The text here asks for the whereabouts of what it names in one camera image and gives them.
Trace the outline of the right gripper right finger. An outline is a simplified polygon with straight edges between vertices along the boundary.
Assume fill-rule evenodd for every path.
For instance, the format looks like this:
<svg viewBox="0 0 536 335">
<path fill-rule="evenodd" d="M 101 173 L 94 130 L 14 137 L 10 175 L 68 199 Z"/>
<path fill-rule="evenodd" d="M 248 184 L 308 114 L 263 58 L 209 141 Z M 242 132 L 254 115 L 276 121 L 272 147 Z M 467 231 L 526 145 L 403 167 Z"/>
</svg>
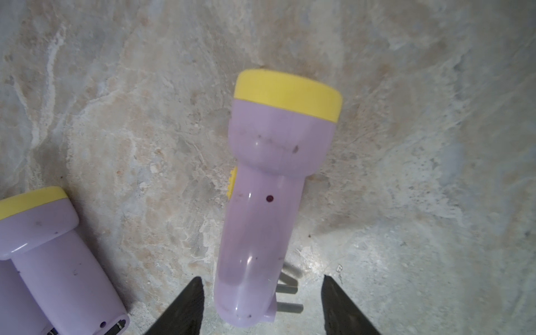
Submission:
<svg viewBox="0 0 536 335">
<path fill-rule="evenodd" d="M 324 276 L 321 300 L 327 335 L 381 335 L 331 276 Z"/>
</svg>

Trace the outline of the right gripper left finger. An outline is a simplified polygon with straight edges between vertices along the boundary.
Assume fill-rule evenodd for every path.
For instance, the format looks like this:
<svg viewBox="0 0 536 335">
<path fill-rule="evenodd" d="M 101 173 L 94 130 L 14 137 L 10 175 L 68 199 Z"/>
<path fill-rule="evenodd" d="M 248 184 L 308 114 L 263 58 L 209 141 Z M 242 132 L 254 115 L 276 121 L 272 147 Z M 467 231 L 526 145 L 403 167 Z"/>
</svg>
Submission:
<svg viewBox="0 0 536 335">
<path fill-rule="evenodd" d="M 205 291 L 197 276 L 181 291 L 145 335 L 199 335 L 205 309 Z"/>
</svg>

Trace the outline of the purple flashlight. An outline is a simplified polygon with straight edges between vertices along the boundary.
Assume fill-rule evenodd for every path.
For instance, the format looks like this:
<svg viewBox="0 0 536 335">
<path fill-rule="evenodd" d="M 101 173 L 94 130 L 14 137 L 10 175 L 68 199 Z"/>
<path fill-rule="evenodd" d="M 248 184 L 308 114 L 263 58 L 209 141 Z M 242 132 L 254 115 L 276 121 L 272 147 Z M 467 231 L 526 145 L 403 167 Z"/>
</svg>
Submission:
<svg viewBox="0 0 536 335">
<path fill-rule="evenodd" d="M 57 334 L 10 260 L 1 261 L 1 334 Z"/>
<path fill-rule="evenodd" d="M 228 127 L 237 167 L 214 286 L 216 311 L 228 324 L 273 321 L 304 184 L 329 151 L 342 104 L 336 89 L 298 75 L 239 74 Z"/>
<path fill-rule="evenodd" d="M 46 187 L 1 201 L 1 259 L 13 263 L 59 334 L 123 334 L 126 308 L 76 232 L 66 192 Z"/>
</svg>

